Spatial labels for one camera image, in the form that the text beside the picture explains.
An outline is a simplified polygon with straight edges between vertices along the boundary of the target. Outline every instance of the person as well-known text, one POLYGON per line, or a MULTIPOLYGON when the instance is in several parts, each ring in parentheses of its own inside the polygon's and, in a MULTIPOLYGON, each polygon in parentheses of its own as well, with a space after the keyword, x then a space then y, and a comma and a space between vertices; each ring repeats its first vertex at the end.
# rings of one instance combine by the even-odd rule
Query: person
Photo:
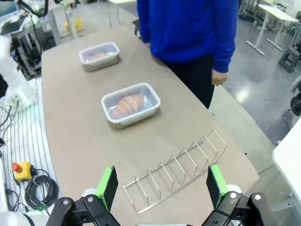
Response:
POLYGON ((238 0, 137 0, 137 11, 142 41, 209 108, 228 77, 238 0))

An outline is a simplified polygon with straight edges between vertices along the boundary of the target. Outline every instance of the metal platform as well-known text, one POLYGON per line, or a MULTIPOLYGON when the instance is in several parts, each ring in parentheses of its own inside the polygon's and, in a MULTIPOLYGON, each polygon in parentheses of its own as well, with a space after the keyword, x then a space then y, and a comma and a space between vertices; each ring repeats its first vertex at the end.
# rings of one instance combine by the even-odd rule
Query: metal platform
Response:
MULTIPOLYGON (((52 164, 51 155, 49 151, 46 127, 44 122, 44 112, 43 112, 43 101, 42 101, 42 78, 39 78, 35 82, 36 100, 34 105, 30 105, 24 109, 18 108, 16 116, 13 119, 11 125, 8 127, 5 135, 4 141, 6 145, 0 150, 3 153, 2 161, 4 164, 5 171, 5 186, 11 190, 14 190, 19 194, 19 187, 14 182, 13 171, 11 170, 11 164, 13 162, 23 162, 28 161, 36 169, 44 169, 49 174, 50 177, 58 184, 55 170, 52 164)), ((8 107, 4 103, 1 106, 8 110, 8 107)), ((16 106, 13 106, 11 110, 11 117, 13 117, 16 110, 16 106)), ((0 121, 4 121, 7 113, 1 109, 0 110, 0 121)), ((7 126, 9 125, 10 119, 1 127, 0 137, 3 137, 3 133, 7 126)), ((21 196, 20 202, 24 203, 24 190, 28 182, 21 183, 21 196)), ((38 197, 42 197, 42 190, 39 189, 38 197)), ((13 206, 16 202, 16 195, 10 194, 7 202, 13 206)))

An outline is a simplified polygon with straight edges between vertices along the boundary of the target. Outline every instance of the food container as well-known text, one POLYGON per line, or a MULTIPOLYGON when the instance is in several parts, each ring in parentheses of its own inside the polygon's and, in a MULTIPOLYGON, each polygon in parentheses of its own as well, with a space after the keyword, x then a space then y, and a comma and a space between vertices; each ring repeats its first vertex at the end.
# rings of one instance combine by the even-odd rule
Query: food container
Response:
POLYGON ((136 122, 152 117, 158 110, 161 101, 154 89, 148 83, 139 83, 112 93, 102 98, 103 110, 108 123, 116 128, 122 129, 136 122), (128 113, 121 118, 117 118, 116 109, 124 97, 140 96, 141 104, 134 113, 128 113))
POLYGON ((114 42, 106 42, 79 52, 82 67, 86 72, 117 64, 119 48, 114 42))

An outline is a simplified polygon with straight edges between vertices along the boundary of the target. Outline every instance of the gray floor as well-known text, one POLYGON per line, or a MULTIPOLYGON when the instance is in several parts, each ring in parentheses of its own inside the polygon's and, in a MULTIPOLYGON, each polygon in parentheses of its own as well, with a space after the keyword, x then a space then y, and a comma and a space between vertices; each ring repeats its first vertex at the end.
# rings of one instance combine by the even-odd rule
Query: gray floor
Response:
MULTIPOLYGON (((123 6, 120 18, 124 25, 134 31, 132 21, 137 17, 135 4, 123 6)), ((120 26, 117 22, 116 7, 111 5, 112 26, 120 26)), ((110 29, 107 3, 97 2, 82 5, 73 10, 74 17, 83 18, 84 31, 81 35, 93 32, 106 32, 110 29)), ((62 9, 55 12, 61 33, 65 32, 65 17, 62 9)), ((237 49, 230 65, 230 77, 223 87, 216 87, 210 111, 230 133, 244 153, 261 172, 272 165, 271 153, 276 141, 282 139, 288 130, 282 120, 282 113, 289 107, 293 96, 290 86, 301 71, 296 69, 288 74, 277 65, 281 52, 262 40, 260 48, 266 57, 260 56, 246 44, 246 40, 255 42, 259 33, 250 23, 239 21, 236 38, 237 49)), ((274 37, 265 32, 266 37, 274 37)), ((281 45, 286 46, 290 37, 281 36, 281 45)), ((283 201, 290 192, 288 184, 276 167, 260 174, 260 180, 250 189, 264 192, 271 204, 283 201)), ((298 225, 290 210, 275 214, 279 226, 298 225)))

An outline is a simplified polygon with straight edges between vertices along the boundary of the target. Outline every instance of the blue sleeve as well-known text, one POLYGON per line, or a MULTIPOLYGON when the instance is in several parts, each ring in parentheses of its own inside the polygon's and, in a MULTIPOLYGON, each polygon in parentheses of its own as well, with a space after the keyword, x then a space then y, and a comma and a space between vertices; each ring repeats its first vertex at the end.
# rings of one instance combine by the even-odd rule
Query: blue sleeve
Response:
POLYGON ((149 0, 137 0, 137 11, 139 16, 139 26, 142 41, 151 41, 151 31, 149 28, 149 0))
POLYGON ((235 50, 238 0, 213 0, 215 48, 213 69, 226 73, 235 50))

